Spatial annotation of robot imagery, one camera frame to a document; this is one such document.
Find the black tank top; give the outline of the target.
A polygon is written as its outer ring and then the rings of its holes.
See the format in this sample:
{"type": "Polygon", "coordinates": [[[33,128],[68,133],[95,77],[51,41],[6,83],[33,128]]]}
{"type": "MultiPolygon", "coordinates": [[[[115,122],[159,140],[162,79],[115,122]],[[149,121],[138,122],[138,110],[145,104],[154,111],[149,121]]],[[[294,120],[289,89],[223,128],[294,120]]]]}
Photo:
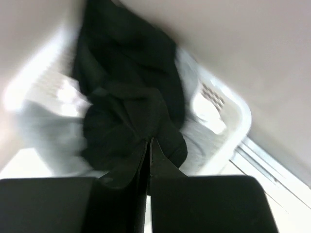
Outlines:
{"type": "Polygon", "coordinates": [[[72,77],[90,103],[81,156],[94,169],[112,169],[153,138],[176,167],[183,164],[185,97],[175,56],[169,36],[125,7],[86,2],[72,77]]]}

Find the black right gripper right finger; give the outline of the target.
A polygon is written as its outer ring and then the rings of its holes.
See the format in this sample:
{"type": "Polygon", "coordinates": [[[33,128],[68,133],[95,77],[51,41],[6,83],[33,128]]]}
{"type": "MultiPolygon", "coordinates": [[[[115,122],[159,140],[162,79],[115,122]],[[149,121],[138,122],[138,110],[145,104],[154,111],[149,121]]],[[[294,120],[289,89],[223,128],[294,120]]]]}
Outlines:
{"type": "Polygon", "coordinates": [[[150,194],[154,233],[189,231],[187,177],[164,155],[158,140],[150,144],[150,194]]]}

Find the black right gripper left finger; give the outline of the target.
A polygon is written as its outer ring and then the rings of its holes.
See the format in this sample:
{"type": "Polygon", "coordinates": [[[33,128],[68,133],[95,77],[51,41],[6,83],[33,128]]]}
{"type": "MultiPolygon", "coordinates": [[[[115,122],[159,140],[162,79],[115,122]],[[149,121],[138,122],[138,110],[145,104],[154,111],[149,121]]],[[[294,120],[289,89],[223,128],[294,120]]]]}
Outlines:
{"type": "Polygon", "coordinates": [[[104,233],[142,233],[144,230],[148,158],[147,142],[139,143],[125,160],[101,178],[104,233]]]}

